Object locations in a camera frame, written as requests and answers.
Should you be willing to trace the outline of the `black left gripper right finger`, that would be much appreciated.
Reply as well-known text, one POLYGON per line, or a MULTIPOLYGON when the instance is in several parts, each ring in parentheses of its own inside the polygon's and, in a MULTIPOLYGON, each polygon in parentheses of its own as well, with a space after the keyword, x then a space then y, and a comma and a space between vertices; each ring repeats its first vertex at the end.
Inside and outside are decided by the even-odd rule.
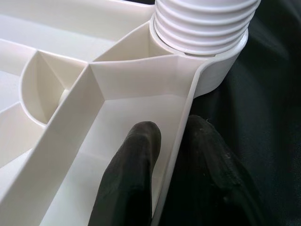
POLYGON ((266 214, 247 170, 206 120, 187 120, 162 213, 164 226, 263 226, 266 214))

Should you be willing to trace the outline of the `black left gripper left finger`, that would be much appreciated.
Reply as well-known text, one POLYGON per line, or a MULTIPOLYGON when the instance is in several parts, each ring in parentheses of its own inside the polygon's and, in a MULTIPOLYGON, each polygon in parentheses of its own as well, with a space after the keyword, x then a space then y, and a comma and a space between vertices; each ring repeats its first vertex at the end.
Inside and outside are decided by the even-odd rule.
POLYGON ((102 176, 90 215, 92 226, 148 226, 152 173, 161 132, 151 121, 135 124, 102 176))

